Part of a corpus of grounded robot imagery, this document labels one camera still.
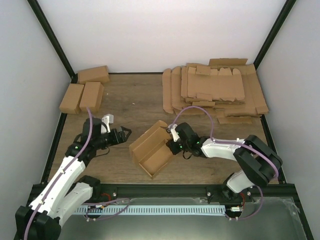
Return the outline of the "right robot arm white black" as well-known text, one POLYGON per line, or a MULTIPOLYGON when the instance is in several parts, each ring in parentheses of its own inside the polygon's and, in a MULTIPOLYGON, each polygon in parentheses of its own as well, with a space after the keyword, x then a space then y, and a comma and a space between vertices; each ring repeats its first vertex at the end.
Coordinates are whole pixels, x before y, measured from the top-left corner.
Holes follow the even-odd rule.
POLYGON ((200 137, 186 122, 169 125, 167 132, 171 139, 166 145, 173 155, 190 153, 192 157, 221 158, 239 164, 241 170, 232 173, 221 187, 221 195, 229 202, 247 188, 266 187, 272 179, 278 178, 283 165, 277 153, 256 135, 235 140, 200 137))

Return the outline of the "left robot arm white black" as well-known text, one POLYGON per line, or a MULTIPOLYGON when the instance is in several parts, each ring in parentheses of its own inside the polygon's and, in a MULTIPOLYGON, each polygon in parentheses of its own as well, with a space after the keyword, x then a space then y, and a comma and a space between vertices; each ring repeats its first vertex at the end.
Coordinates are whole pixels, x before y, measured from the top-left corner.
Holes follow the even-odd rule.
POLYGON ((86 201, 97 202, 102 196, 99 179, 82 172, 99 150, 125 143, 132 133, 126 127, 110 128, 114 117, 90 116, 82 132, 67 148, 57 172, 42 192, 15 213, 17 236, 21 240, 57 240, 67 220, 86 201))

